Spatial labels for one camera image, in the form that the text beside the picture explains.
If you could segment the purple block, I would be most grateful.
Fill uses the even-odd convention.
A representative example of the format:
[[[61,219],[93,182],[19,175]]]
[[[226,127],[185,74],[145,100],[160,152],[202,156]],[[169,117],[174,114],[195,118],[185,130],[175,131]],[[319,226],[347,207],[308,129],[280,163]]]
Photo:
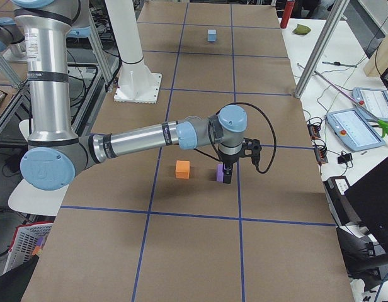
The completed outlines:
[[[217,182],[223,182],[223,180],[224,180],[224,165],[223,164],[217,164],[216,181]]]

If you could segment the light blue block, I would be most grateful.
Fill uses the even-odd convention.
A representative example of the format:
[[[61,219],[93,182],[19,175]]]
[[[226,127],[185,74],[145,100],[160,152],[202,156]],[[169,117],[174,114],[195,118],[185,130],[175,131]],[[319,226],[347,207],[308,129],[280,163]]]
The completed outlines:
[[[217,39],[217,31],[216,29],[208,29],[207,30],[207,41],[215,42]]]

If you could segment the orange block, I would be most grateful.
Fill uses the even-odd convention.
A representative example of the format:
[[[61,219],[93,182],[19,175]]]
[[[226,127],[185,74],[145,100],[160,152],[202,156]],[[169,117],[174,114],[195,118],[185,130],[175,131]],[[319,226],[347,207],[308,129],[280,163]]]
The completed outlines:
[[[175,176],[177,179],[189,179],[190,178],[190,161],[177,160],[175,166]]]

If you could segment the near teach pendant tablet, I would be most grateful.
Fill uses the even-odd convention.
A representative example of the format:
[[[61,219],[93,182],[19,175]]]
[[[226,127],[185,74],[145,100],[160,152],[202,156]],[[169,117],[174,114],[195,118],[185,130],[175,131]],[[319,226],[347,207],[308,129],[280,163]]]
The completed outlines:
[[[353,152],[385,145],[385,141],[355,109],[330,112],[326,119],[335,135]]]

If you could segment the teach pendant tablet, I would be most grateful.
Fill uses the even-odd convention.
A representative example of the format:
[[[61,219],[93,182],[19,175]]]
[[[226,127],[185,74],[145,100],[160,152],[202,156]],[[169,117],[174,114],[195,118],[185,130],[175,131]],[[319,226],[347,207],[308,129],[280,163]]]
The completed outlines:
[[[388,122],[388,92],[383,89],[356,87],[352,97],[367,111]]]
[[[355,109],[330,112],[326,119],[335,135],[353,152],[385,145],[385,141]]]

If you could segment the green bean bag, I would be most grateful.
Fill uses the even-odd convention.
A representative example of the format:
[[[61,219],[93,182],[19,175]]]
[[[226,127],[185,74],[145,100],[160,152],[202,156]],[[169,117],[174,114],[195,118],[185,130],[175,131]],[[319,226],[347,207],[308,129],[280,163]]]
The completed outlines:
[[[302,24],[298,24],[292,31],[292,33],[300,36],[307,35],[310,32],[311,32],[311,29],[308,26],[302,25]]]

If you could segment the black laptop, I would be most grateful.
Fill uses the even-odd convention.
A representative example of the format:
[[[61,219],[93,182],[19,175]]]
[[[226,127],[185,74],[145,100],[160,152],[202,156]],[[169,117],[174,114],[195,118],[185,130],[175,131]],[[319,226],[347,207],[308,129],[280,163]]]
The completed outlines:
[[[388,252],[388,157],[345,191],[363,225]]]

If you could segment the far teach pendant tablet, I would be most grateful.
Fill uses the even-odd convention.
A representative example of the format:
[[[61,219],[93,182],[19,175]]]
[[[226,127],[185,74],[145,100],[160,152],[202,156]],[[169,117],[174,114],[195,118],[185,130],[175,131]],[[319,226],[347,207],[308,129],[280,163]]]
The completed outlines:
[[[352,97],[367,111],[388,122],[388,92],[383,89],[356,87]]]

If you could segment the red bottle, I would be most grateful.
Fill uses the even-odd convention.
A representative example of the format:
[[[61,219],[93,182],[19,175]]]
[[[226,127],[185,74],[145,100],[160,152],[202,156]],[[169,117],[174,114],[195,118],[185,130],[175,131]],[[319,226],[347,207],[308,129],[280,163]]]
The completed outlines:
[[[288,21],[289,21],[291,15],[292,15],[292,11],[293,11],[294,5],[295,5],[295,1],[294,0],[287,0],[286,1],[285,8],[284,8],[284,11],[283,11],[283,14],[282,14],[282,19],[281,19],[281,22],[280,22],[280,28],[281,29],[285,29],[287,27]]]

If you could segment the white chair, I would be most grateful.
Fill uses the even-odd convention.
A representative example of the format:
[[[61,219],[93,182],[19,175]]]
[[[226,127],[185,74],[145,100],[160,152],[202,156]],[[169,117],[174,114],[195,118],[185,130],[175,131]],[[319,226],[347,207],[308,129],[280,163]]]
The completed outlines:
[[[40,215],[56,216],[60,210],[68,186],[54,191],[37,189],[26,180],[22,179],[11,193],[8,206],[17,212]]]

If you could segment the white plastic basket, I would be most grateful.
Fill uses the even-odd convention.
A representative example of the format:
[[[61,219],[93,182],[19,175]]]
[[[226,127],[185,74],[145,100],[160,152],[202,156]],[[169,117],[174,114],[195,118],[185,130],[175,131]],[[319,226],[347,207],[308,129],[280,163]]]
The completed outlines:
[[[33,256],[35,247],[41,243],[41,238],[46,237],[51,231],[53,223],[41,221],[16,228],[3,273],[28,262]]]

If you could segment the green handled grabber tool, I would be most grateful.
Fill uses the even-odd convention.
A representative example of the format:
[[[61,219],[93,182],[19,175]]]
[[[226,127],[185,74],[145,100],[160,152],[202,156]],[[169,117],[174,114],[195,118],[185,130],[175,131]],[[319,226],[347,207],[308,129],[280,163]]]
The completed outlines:
[[[379,125],[379,128],[382,129],[382,138],[385,136],[388,136],[388,122],[376,117],[373,113],[365,109],[358,101],[353,99],[351,96],[349,96],[347,93],[345,93],[342,89],[340,89],[338,86],[336,86],[334,83],[332,83],[330,80],[325,78],[320,72],[314,71],[315,75],[322,78],[325,82],[327,82],[330,86],[332,86],[335,90],[337,90],[341,95],[346,97],[348,100],[350,100],[357,108],[360,108],[362,111],[364,111],[366,114],[368,114],[374,122],[376,122]]]

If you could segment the aluminium frame post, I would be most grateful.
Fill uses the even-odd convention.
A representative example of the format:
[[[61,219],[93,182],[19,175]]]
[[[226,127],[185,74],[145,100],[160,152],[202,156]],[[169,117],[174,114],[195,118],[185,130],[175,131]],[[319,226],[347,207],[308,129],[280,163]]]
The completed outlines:
[[[317,63],[320,60],[321,56],[323,55],[323,52],[325,51],[327,44],[334,30],[336,29],[337,24],[339,23],[349,2],[350,0],[335,1],[333,8],[322,28],[319,38],[317,39],[317,42],[311,52],[311,55],[304,67],[302,75],[296,85],[296,88],[294,91],[295,98],[300,99],[303,92],[305,91],[314,73],[314,70],[316,69]]]

